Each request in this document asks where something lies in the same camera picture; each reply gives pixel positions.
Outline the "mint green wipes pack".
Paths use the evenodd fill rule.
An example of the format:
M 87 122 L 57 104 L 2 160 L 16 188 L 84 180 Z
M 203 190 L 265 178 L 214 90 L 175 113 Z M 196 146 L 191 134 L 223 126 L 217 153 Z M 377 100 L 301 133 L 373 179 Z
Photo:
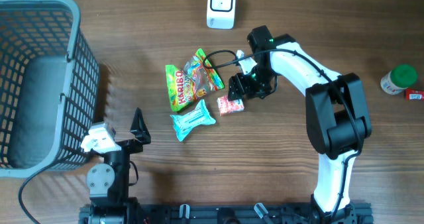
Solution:
M 202 99 L 194 110 L 185 115 L 170 115 L 177 139 L 182 142 L 189 133 L 199 125 L 214 125 L 216 120 L 211 116 L 205 100 Z

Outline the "red stick packet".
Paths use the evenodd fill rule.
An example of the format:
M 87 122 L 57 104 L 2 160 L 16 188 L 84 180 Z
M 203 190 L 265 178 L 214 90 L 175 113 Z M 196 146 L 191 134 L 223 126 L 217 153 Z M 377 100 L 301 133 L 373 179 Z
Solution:
M 405 98 L 407 100 L 424 100 L 424 91 L 407 88 Z

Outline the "small red tissue pack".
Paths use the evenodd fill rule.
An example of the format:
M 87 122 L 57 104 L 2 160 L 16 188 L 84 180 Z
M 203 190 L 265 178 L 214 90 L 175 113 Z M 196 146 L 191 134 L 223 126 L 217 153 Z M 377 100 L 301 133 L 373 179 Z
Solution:
M 229 101 L 228 96 L 224 95 L 217 98 L 217 105 L 219 108 L 220 116 L 227 115 L 230 113 L 236 113 L 244 110 L 244 104 L 242 99 L 236 99 Z

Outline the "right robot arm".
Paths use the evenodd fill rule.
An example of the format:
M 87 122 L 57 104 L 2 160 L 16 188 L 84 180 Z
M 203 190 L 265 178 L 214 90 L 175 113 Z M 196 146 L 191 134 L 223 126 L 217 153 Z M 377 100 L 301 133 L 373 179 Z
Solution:
M 319 155 L 317 185 L 308 203 L 285 203 L 276 217 L 264 204 L 254 210 L 267 223 L 373 223 L 369 203 L 354 203 L 349 185 L 355 159 L 372 126 L 360 78 L 341 75 L 307 55 L 288 34 L 271 35 L 267 26 L 247 36 L 251 55 L 238 55 L 241 71 L 229 79 L 229 100 L 264 99 L 278 76 L 305 97 L 307 136 Z

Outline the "green lid jar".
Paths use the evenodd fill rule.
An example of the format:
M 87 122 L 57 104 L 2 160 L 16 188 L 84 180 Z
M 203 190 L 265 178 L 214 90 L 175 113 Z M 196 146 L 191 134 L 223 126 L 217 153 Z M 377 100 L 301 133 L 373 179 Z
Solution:
M 417 71 L 413 66 L 400 64 L 382 77 L 380 86 L 387 94 L 397 95 L 411 87 L 417 79 Z

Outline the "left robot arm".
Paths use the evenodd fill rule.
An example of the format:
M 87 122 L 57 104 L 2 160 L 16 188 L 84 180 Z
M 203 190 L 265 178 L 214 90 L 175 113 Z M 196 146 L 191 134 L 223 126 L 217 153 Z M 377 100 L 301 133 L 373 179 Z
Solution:
M 103 162 L 87 173 L 91 203 L 80 209 L 79 223 L 148 223 L 138 200 L 129 197 L 129 188 L 136 184 L 130 181 L 130 169 L 136 167 L 130 155 L 151 143 L 140 108 L 134 112 L 130 132 L 133 139 L 116 141 L 114 128 L 102 122 L 93 124 L 83 138 L 83 150 L 96 152 Z

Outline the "green Haribo candy bag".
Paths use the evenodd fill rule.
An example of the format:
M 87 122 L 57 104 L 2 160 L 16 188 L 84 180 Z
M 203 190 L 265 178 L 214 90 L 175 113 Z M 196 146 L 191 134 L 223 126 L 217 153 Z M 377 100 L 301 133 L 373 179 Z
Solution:
M 182 69 L 166 65 L 166 83 L 170 107 L 180 112 L 202 97 L 225 87 L 219 74 L 205 59 L 202 48 L 198 48 Z

